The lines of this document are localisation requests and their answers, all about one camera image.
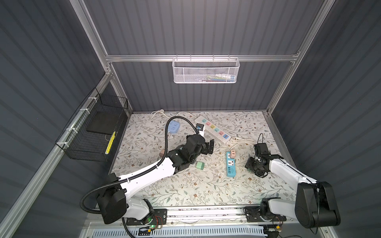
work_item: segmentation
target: floral tablecloth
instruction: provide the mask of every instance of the floral tablecloth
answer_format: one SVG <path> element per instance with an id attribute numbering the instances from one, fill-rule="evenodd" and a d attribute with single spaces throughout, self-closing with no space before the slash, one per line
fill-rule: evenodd
<path id="1" fill-rule="evenodd" d="M 272 154 L 280 154 L 262 112 L 213 112 L 182 113 L 181 116 L 194 121 L 200 115 L 228 132 L 231 136 L 258 139 L 263 133 L 264 142 Z M 118 152 L 113 172 L 117 176 L 143 168 L 159 159 L 164 148 L 164 127 L 168 118 L 158 113 L 152 119 L 149 114 L 132 114 Z M 175 119 L 181 126 L 176 134 L 169 134 L 168 150 L 185 144 L 186 135 L 194 134 L 184 120 Z M 205 133 L 206 141 L 212 139 Z M 241 144 L 236 150 L 236 172 L 234 178 L 226 176 L 226 151 L 231 145 L 215 141 L 212 155 L 200 155 L 197 161 L 205 163 L 203 170 L 196 163 L 171 177 L 157 181 L 139 191 L 135 197 L 147 198 L 158 206 L 203 206 L 256 204 L 265 197 L 281 197 L 293 201 L 296 192 L 273 173 L 259 178 L 245 169 L 247 159 L 253 155 L 253 146 Z"/>

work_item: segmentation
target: yellow object in basket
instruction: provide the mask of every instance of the yellow object in basket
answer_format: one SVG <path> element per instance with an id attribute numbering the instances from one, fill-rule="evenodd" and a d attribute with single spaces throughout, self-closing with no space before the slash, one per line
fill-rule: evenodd
<path id="1" fill-rule="evenodd" d="M 109 141 L 109 144 L 107 146 L 107 149 L 106 149 L 106 154 L 108 155 L 110 153 L 110 150 L 111 150 L 111 146 L 112 146 L 112 143 L 115 139 L 115 131 L 114 133 L 112 134 L 111 138 L 110 138 L 110 141 Z"/>

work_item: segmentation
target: corrugated gray wall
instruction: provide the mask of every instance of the corrugated gray wall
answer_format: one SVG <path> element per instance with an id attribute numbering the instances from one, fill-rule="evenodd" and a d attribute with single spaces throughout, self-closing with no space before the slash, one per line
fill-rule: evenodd
<path id="1" fill-rule="evenodd" d="M 381 1 L 336 1 L 273 113 L 297 167 L 329 182 L 340 237 L 379 237 Z"/>
<path id="2" fill-rule="evenodd" d="M 2 220 L 104 71 L 68 1 L 0 1 L 0 42 Z M 59 212 L 78 210 L 78 193 L 97 184 L 105 167 L 63 158 L 14 237 L 72 232 L 74 222 Z M 82 217 L 70 219 L 83 224 Z"/>
<path id="3" fill-rule="evenodd" d="M 92 1 L 108 54 L 294 54 L 322 0 Z M 134 111 L 266 109 L 288 63 L 241 63 L 237 83 L 177 85 L 170 63 L 114 63 Z"/>
<path id="4" fill-rule="evenodd" d="M 177 84 L 169 62 L 115 62 L 134 111 L 266 109 L 290 63 L 242 62 L 239 80 Z"/>

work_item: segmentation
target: wire basket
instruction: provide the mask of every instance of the wire basket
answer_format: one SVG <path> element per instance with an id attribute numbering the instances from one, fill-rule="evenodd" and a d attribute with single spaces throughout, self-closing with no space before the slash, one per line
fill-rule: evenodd
<path id="1" fill-rule="evenodd" d="M 86 109 L 80 109 L 81 116 L 77 123 L 71 128 L 67 128 L 69 122 L 66 129 L 62 131 L 59 138 L 65 130 L 69 130 L 66 139 L 59 142 L 57 140 L 56 144 L 71 159 L 103 162 L 112 160 L 118 151 L 119 142 L 127 123 L 127 109 L 127 98 L 98 94 Z M 112 135 L 88 131 L 89 124 L 98 112 L 113 115 L 115 118 L 118 115 Z"/>
<path id="2" fill-rule="evenodd" d="M 235 83 L 239 70 L 238 58 L 226 61 L 178 61 L 173 58 L 175 83 Z"/>

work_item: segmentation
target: black wire basket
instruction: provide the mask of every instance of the black wire basket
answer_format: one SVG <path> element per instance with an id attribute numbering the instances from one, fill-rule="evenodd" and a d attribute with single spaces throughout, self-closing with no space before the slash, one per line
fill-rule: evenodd
<path id="1" fill-rule="evenodd" d="M 80 109 L 81 116 L 75 125 L 68 128 L 72 120 L 68 122 L 59 139 L 66 130 L 69 130 L 69 135 L 64 141 L 58 139 L 56 144 L 71 159 L 112 160 L 118 152 L 127 123 L 127 110 L 127 98 L 98 94 L 86 109 Z M 97 127 L 103 126 L 102 119 L 107 121 L 110 132 L 96 131 Z"/>

